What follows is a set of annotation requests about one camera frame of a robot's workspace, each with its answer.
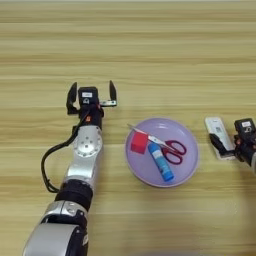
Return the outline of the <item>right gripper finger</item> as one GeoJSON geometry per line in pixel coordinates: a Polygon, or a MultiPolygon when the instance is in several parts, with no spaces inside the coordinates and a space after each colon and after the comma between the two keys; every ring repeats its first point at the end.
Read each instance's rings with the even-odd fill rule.
{"type": "Polygon", "coordinates": [[[227,153],[225,146],[216,134],[210,133],[209,138],[212,145],[217,149],[220,155],[225,155],[227,153]]]}

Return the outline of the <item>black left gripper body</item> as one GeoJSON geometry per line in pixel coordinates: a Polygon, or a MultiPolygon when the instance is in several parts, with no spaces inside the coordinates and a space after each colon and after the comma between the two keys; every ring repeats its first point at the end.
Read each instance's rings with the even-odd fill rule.
{"type": "Polygon", "coordinates": [[[99,103],[82,104],[79,109],[73,106],[71,102],[66,104],[69,115],[79,117],[79,126],[97,126],[102,128],[102,119],[104,117],[105,107],[116,107],[116,100],[107,100],[99,103]]]}

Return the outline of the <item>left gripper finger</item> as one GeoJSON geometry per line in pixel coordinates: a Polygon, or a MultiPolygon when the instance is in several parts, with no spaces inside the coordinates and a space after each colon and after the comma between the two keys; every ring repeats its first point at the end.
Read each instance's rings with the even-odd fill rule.
{"type": "Polygon", "coordinates": [[[74,103],[76,102],[76,97],[77,97],[77,83],[74,82],[70,87],[70,90],[67,95],[66,108],[67,108],[68,114],[78,113],[77,108],[74,106],[74,103]]]}
{"type": "Polygon", "coordinates": [[[109,81],[109,94],[111,101],[117,100],[116,88],[112,80],[109,81]]]}

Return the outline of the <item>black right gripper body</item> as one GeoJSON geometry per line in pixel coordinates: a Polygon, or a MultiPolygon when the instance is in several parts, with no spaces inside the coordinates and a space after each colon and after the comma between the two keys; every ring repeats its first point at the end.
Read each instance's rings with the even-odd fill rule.
{"type": "Polygon", "coordinates": [[[235,156],[240,162],[251,164],[256,154],[256,133],[252,135],[234,136],[235,148],[228,150],[222,142],[219,142],[218,151],[221,156],[235,156]]]}

